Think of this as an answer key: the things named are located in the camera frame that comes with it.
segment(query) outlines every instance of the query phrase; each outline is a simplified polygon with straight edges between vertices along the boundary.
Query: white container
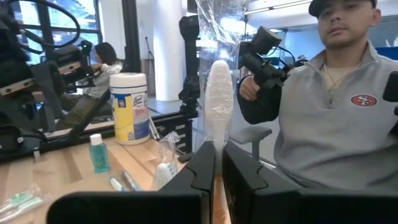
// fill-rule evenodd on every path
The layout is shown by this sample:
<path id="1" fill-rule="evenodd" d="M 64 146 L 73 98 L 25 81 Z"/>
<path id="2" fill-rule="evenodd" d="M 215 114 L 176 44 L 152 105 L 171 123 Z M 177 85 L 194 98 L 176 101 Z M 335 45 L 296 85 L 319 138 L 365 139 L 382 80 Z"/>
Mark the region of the white container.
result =
<path id="1" fill-rule="evenodd" d="M 143 73 L 120 73 L 110 78 L 114 132 L 122 145 L 149 139 L 147 78 Z"/>

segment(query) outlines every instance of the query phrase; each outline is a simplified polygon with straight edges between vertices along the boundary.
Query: mouthwash bottle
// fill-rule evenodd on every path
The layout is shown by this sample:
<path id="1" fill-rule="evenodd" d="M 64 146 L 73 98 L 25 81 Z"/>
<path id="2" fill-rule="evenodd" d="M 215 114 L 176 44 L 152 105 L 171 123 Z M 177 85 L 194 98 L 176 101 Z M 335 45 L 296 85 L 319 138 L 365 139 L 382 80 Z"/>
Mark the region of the mouthwash bottle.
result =
<path id="1" fill-rule="evenodd" d="M 97 174 L 110 170 L 108 160 L 108 150 L 102 142 L 101 134 L 93 134 L 90 136 L 90 156 L 94 165 L 94 172 Z"/>

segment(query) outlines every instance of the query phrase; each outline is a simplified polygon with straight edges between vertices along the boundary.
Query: wooden table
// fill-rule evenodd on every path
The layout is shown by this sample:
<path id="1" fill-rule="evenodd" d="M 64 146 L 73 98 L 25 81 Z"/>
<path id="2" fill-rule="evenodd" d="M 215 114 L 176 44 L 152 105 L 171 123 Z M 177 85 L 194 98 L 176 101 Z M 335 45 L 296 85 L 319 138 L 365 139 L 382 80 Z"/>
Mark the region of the wooden table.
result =
<path id="1" fill-rule="evenodd" d="M 33 183 L 43 193 L 49 193 L 52 201 L 78 191 L 114 191 L 109 178 L 116 177 L 122 181 L 123 170 L 128 171 L 141 188 L 151 190 L 155 168 L 160 159 L 158 143 L 151 139 L 136 146 L 121 146 L 114 138 L 105 139 L 104 143 L 108 147 L 111 164 L 111 171 L 104 174 L 94 173 L 89 144 L 48 152 L 37 160 L 28 158 L 1 164 L 0 202 Z M 52 201 L 10 223 L 44 224 Z"/>

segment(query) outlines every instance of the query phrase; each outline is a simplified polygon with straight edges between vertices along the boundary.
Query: window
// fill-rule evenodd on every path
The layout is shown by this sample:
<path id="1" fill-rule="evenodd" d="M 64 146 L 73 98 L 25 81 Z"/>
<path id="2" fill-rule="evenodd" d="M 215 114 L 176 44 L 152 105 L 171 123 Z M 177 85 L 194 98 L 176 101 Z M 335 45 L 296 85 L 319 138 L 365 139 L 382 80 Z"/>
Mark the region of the window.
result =
<path id="1" fill-rule="evenodd" d="M 37 36 L 43 38 L 43 33 L 42 33 L 41 30 L 34 30 L 34 29 L 27 29 L 27 30 L 29 30 L 29 31 L 33 32 L 34 34 L 36 34 Z M 40 44 L 34 42 L 33 40 L 30 40 L 30 39 L 26 38 L 24 35 L 18 35 L 18 40 L 19 40 L 20 43 L 22 43 L 22 44 L 24 44 L 24 45 L 26 45 L 26 46 L 34 49 L 34 50 L 43 50 L 43 48 L 42 48 L 42 46 Z M 26 53 L 30 57 L 30 60 L 28 61 L 28 64 L 31 64 L 31 65 L 35 65 L 37 63 L 40 63 L 41 56 L 45 55 L 45 53 L 42 53 L 40 55 L 34 54 L 34 53 L 30 53 L 30 52 L 26 52 Z"/>
<path id="2" fill-rule="evenodd" d="M 67 32 L 67 31 L 53 31 L 53 40 L 55 45 L 61 45 L 68 41 L 71 41 L 75 36 L 76 32 Z M 93 46 L 99 44 L 100 40 L 98 38 L 98 34 L 80 34 L 79 39 L 75 42 L 75 45 L 79 44 L 82 40 L 88 40 L 93 43 Z M 90 59 L 92 63 L 95 63 L 95 50 L 92 50 L 90 53 Z"/>
<path id="3" fill-rule="evenodd" d="M 80 25 L 80 38 L 73 44 L 77 45 L 82 40 L 88 40 L 93 45 L 101 42 L 101 31 L 98 18 L 98 0 L 47 0 L 61 6 L 76 17 Z M 76 36 L 74 22 L 64 13 L 51 7 L 32 2 L 18 1 L 11 4 L 14 16 L 24 23 L 24 28 L 42 37 L 44 42 L 54 45 L 65 44 Z M 43 50 L 42 47 L 27 39 L 23 35 L 19 41 L 32 49 Z M 30 64 L 40 63 L 53 47 L 46 47 L 45 53 L 36 55 L 29 53 Z"/>
<path id="4" fill-rule="evenodd" d="M 37 5 L 33 2 L 19 1 L 11 3 L 15 19 L 26 25 L 40 25 Z"/>
<path id="5" fill-rule="evenodd" d="M 81 29 L 98 29 L 94 0 L 47 0 L 66 9 L 76 17 Z M 64 13 L 50 8 L 50 22 L 52 27 L 76 28 L 73 21 Z"/>

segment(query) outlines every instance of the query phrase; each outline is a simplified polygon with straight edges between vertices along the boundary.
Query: man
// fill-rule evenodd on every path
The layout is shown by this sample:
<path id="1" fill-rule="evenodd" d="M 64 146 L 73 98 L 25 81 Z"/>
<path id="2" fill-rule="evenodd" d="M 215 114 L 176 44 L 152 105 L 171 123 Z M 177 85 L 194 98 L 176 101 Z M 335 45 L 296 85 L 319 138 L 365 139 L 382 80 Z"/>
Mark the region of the man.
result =
<path id="1" fill-rule="evenodd" d="M 291 71 L 283 89 L 259 95 L 253 77 L 239 89 L 251 124 L 279 116 L 277 170 L 303 187 L 398 190 L 397 116 L 382 99 L 398 62 L 368 41 L 381 20 L 376 0 L 314 0 L 310 14 L 326 50 Z"/>

